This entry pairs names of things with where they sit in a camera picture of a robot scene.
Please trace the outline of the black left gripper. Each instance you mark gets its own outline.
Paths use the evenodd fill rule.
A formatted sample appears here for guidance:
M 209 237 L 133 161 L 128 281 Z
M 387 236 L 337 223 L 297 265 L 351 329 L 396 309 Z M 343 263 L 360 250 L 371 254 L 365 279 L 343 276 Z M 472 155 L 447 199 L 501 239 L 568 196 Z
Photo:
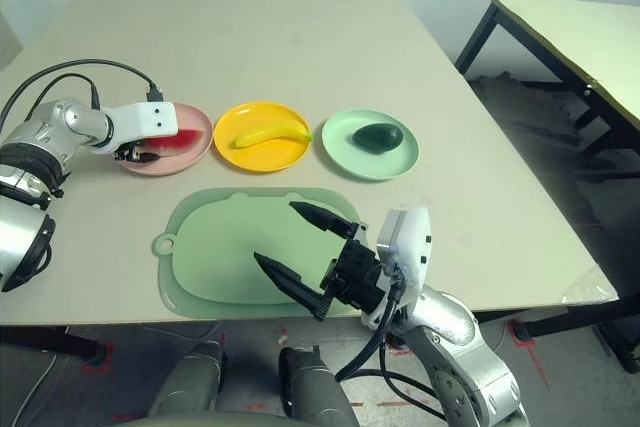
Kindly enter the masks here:
M 140 151 L 140 146 L 141 143 L 139 141 L 124 143 L 114 151 L 114 159 L 116 161 L 147 164 L 155 162 L 161 158 L 161 156 L 155 151 Z

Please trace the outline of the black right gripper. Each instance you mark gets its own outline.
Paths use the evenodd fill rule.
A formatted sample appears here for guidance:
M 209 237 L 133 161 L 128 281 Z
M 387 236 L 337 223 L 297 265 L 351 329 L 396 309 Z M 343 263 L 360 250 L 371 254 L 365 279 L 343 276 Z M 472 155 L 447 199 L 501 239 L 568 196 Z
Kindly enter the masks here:
M 378 286 L 383 274 L 382 263 L 357 239 L 367 227 L 308 202 L 290 201 L 289 206 L 316 228 L 343 238 L 345 244 L 339 256 L 331 261 L 320 283 L 323 294 L 305 285 L 295 271 L 254 252 L 254 259 L 271 282 L 307 309 L 317 321 L 325 320 L 334 299 L 360 310 L 371 320 L 390 320 L 395 308 L 389 301 L 394 298 L 389 297 L 390 290 Z

